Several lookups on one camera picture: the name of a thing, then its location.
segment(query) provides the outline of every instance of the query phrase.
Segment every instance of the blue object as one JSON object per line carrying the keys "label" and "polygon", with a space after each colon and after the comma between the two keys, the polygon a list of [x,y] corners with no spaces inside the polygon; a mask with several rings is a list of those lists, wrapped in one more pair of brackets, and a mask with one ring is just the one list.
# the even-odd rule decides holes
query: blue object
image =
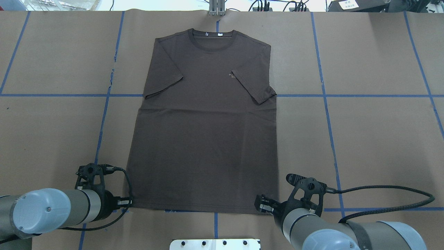
{"label": "blue object", "polygon": [[0,7],[3,10],[13,10],[13,11],[24,11],[26,10],[25,5],[23,5],[20,0],[0,0]]}
{"label": "blue object", "polygon": [[321,229],[311,233],[304,241],[302,250],[360,250],[348,235],[333,229]]}
{"label": "blue object", "polygon": [[17,200],[12,213],[15,226],[27,234],[43,234],[59,228],[68,219],[71,201],[53,188],[26,193]]}
{"label": "blue object", "polygon": [[379,222],[387,224],[391,228],[396,230],[396,232],[398,232],[402,236],[402,238],[404,238],[405,242],[407,242],[408,246],[412,250],[427,250],[427,247],[421,235],[419,235],[419,233],[416,232],[416,230],[414,230],[411,226],[402,222]]}

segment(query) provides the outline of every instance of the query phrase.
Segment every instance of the robotic arm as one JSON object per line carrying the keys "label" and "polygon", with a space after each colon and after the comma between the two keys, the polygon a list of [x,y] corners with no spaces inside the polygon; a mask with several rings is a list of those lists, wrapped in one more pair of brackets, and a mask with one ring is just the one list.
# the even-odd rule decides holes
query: robotic arm
{"label": "robotic arm", "polygon": [[[104,175],[122,171],[130,186],[129,197],[113,196],[105,189]],[[56,229],[96,230],[119,220],[132,204],[131,184],[126,171],[107,164],[80,166],[75,190],[52,188],[23,195],[0,195],[0,250],[31,249],[31,238]],[[78,225],[107,218],[125,207],[113,222],[95,229],[77,229]]]}
{"label": "robotic arm", "polygon": [[[263,213],[274,216],[285,238],[296,250],[426,250],[421,236],[410,226],[401,222],[355,223],[349,218],[366,214],[378,214],[423,206],[434,200],[426,192],[400,186],[365,186],[350,190],[336,190],[314,178],[288,174],[287,182],[294,186],[289,199],[279,203],[266,196],[256,196],[255,207]],[[332,224],[320,218],[325,193],[337,194],[367,188],[396,188],[429,196],[428,200],[410,206],[375,210],[352,214]],[[304,197],[294,198],[296,192],[304,190]],[[311,201],[319,195],[318,204]]]}

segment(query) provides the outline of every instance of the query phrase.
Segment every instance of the t-shirt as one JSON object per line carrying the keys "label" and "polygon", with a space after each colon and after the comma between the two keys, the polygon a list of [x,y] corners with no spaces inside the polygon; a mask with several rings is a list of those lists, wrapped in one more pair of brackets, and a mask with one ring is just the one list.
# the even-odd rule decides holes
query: t-shirt
{"label": "t-shirt", "polygon": [[278,198],[271,46],[238,31],[155,40],[127,171],[134,207],[258,214]]}

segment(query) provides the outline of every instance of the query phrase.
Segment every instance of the white label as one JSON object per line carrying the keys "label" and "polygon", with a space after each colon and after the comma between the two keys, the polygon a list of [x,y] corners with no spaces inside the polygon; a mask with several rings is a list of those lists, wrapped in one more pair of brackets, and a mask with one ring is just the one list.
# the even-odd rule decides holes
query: white label
{"label": "white label", "polygon": [[359,8],[358,4],[356,3],[355,0],[346,0],[346,1],[342,1],[339,2],[339,5],[341,6],[342,9],[354,9],[354,8]]}

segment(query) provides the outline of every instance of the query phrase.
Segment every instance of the white bracket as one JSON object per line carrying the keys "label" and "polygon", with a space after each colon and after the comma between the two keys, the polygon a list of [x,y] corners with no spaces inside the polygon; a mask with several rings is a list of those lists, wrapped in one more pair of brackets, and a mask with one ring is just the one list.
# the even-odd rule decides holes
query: white bracket
{"label": "white bracket", "polygon": [[170,250],[261,250],[259,239],[173,240]]}
{"label": "white bracket", "polygon": [[210,2],[210,16],[224,16],[225,15],[225,0],[209,0]]}

